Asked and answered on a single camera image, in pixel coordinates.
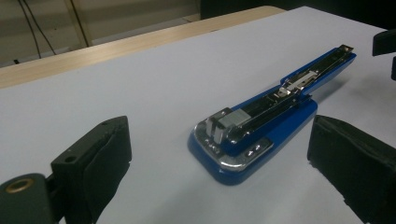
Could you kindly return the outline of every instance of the white table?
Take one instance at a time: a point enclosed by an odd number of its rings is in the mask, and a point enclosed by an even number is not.
[[[246,182],[216,182],[188,151],[193,126],[342,44],[358,55],[313,93],[318,113],[396,147],[394,54],[383,30],[301,7],[0,90],[0,182],[50,162],[103,120],[129,118],[133,161],[99,223],[361,223],[306,159],[312,121]]]

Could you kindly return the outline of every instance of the black cable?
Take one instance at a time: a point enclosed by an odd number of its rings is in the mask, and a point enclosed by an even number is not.
[[[84,29],[82,28],[81,20],[79,19],[79,15],[78,15],[78,13],[77,13],[77,9],[76,9],[76,6],[75,6],[75,4],[74,4],[74,1],[71,0],[71,1],[70,1],[70,4],[72,5],[73,11],[74,11],[74,13],[75,13],[75,15],[76,15],[76,19],[77,19],[77,22],[78,22],[78,26],[79,26],[79,28],[80,28],[80,30],[81,30],[82,37],[84,38],[85,45],[86,45],[87,47],[89,47],[89,46],[90,46],[90,42],[88,41],[88,38],[87,38],[87,36],[85,35]]]
[[[37,49],[38,58],[41,58],[40,48],[38,47],[37,39],[35,38],[35,31],[33,30],[32,24],[30,24],[29,18],[27,17],[26,11],[24,10],[21,0],[18,0],[18,3],[20,3],[20,6],[23,11],[23,15],[25,16],[25,19],[29,24],[30,32],[32,33],[33,39],[35,40],[35,48]]]
[[[41,30],[40,26],[38,25],[37,20],[35,19],[35,15],[33,14],[32,10],[30,9],[29,5],[26,3],[25,0],[22,0],[23,3],[26,5],[27,9],[30,12],[30,15],[32,16],[33,21],[35,22],[35,26],[37,26],[38,31],[43,35],[44,39],[47,41],[47,44],[49,45],[50,50],[52,51],[52,53],[54,55],[56,55],[55,50],[53,50],[52,45],[50,44],[49,40],[47,39],[47,37],[44,35],[44,32]]]
[[[195,7],[197,9],[198,14],[201,13],[201,7],[200,7],[201,1],[195,0]]]

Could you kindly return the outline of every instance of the blue stapler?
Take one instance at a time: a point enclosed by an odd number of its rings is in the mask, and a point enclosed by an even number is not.
[[[220,183],[243,182],[314,117],[318,105],[310,93],[352,63],[352,50],[332,49],[280,85],[199,122],[190,135],[191,153]]]

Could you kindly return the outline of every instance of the wooden surface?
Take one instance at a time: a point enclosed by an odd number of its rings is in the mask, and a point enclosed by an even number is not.
[[[49,77],[90,64],[100,63],[144,49],[202,35],[219,29],[283,12],[277,7],[258,7],[209,20],[196,21],[144,35],[138,35],[87,49],[0,68],[0,89]]]

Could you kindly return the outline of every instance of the black clamp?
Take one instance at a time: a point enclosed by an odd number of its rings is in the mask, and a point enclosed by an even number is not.
[[[396,29],[381,32],[373,39],[373,56],[396,52]],[[393,58],[390,76],[396,80],[396,57]]]
[[[315,116],[307,158],[364,223],[396,223],[396,148],[356,127]]]
[[[0,186],[0,223],[95,223],[132,159],[128,119],[94,127],[51,163],[52,175],[15,177]]]

